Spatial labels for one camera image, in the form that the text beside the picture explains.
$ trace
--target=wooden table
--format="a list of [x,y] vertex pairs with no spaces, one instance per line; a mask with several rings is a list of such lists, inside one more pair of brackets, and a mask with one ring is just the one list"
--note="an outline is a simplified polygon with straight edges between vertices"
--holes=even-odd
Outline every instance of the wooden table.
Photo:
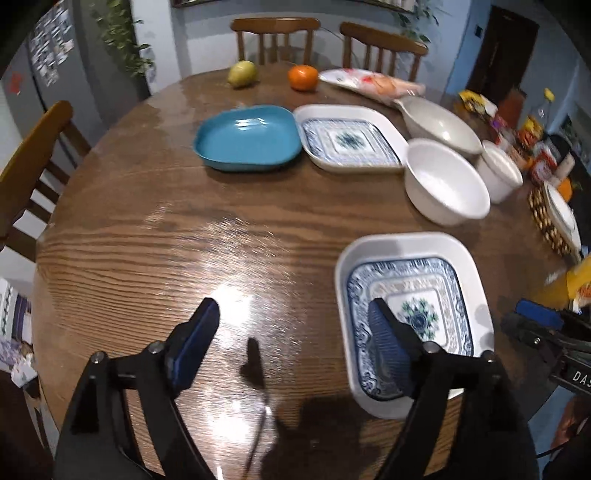
[[[396,174],[330,174],[303,152],[268,174],[203,166],[191,148],[197,127],[240,106],[367,105],[408,138],[398,111],[327,85],[297,93],[286,72],[264,67],[260,83],[242,90],[226,85],[226,71],[171,85],[127,114],[75,172],[40,241],[33,299],[35,354],[58,424],[90,354],[136,353],[212,296],[221,325],[177,404],[216,476],[375,475],[402,424],[372,418],[352,399],[333,269],[361,236],[442,229],[412,207]],[[531,220],[527,193],[444,229],[474,256],[494,316],[562,265]],[[272,412],[254,451],[265,396],[239,373],[249,337],[260,342]],[[499,332],[496,349],[520,382],[520,358]],[[130,396],[142,454],[158,469]],[[431,470],[446,460],[460,402],[449,402]]]

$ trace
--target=white plate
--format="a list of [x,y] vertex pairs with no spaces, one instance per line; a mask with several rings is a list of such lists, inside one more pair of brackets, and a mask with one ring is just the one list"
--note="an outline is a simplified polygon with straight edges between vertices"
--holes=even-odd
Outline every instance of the white plate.
[[[367,322],[374,298],[384,298],[398,320],[450,353],[480,356],[494,349],[491,314],[474,260],[445,233],[360,238],[341,253],[335,287],[349,388],[376,417],[403,419],[413,401],[375,365]],[[452,390],[449,398],[461,392]]]
[[294,110],[304,149],[336,173],[403,171],[408,144],[381,113],[355,105],[304,105]]
[[544,183],[543,192],[550,220],[566,240],[570,249],[574,253],[579,252],[581,250],[579,226],[569,204],[564,201],[560,192],[547,182]]

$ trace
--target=dark wooden door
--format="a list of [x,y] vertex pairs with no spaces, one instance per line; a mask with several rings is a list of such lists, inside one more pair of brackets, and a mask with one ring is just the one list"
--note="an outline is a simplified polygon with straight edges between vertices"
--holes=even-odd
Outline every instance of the dark wooden door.
[[521,83],[538,29],[539,25],[533,20],[492,7],[486,35],[467,88],[498,105],[511,88]]

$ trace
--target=chair backrest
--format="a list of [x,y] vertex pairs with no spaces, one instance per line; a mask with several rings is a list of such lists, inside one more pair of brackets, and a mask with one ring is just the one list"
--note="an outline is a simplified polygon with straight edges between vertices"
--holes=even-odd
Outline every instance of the chair backrest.
[[14,223],[25,210],[39,220],[49,222],[50,213],[31,200],[31,195],[33,190],[37,190],[52,203],[57,203],[59,194],[40,180],[44,170],[61,184],[68,183],[70,177],[51,161],[60,133],[66,136],[81,157],[90,151],[90,145],[72,124],[72,115],[72,106],[68,102],[59,101],[52,106],[22,141],[0,174],[0,250],[10,247],[35,261],[35,239],[18,230]]
[[[277,62],[278,52],[280,60],[291,60],[290,33],[305,30],[306,47],[304,49],[304,64],[310,64],[312,57],[312,41],[314,30],[320,28],[320,20],[317,18],[237,18],[232,21],[230,28],[236,32],[238,38],[238,59],[244,60],[244,36],[243,32],[250,32],[259,36],[258,62],[265,64],[265,34],[271,34],[271,49],[269,51],[269,63]],[[283,34],[283,48],[277,44],[277,35]]]
[[388,68],[388,75],[393,76],[396,69],[396,56],[398,52],[407,51],[414,53],[413,68],[410,72],[408,80],[414,82],[417,78],[419,64],[421,57],[425,56],[429,49],[422,43],[410,40],[407,37],[396,35],[394,33],[383,32],[374,28],[369,28],[364,25],[358,25],[350,22],[343,22],[340,25],[340,32],[345,36],[345,47],[343,49],[343,67],[351,68],[351,48],[352,39],[359,40],[365,44],[365,59],[363,60],[363,68],[370,70],[371,63],[371,47],[378,48],[378,59],[376,61],[375,69],[373,71],[382,73],[382,66],[384,63],[384,50],[390,51],[390,67]]

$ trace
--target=green leaves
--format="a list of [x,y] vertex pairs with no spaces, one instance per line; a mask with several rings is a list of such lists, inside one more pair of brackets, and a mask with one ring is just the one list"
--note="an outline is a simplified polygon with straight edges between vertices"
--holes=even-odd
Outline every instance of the green leaves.
[[441,10],[435,5],[433,8],[429,6],[430,0],[423,0],[415,6],[413,12],[404,14],[401,12],[392,12],[394,21],[401,27],[401,34],[414,41],[422,41],[424,43],[431,43],[431,39],[421,32],[422,28],[428,23],[435,22],[439,26],[439,19],[433,14],[433,10]]
[[398,19],[400,20],[401,25],[403,25],[405,27],[410,25],[410,20],[408,19],[408,17],[406,15],[398,14]]
[[92,17],[100,28],[100,39],[113,52],[117,52],[118,58],[131,76],[144,74],[154,65],[153,60],[140,55],[140,51],[149,48],[150,44],[138,45],[135,39],[134,24],[144,22],[134,21],[121,0],[106,0],[106,6],[108,12],[105,15],[100,15],[96,10],[92,11]]

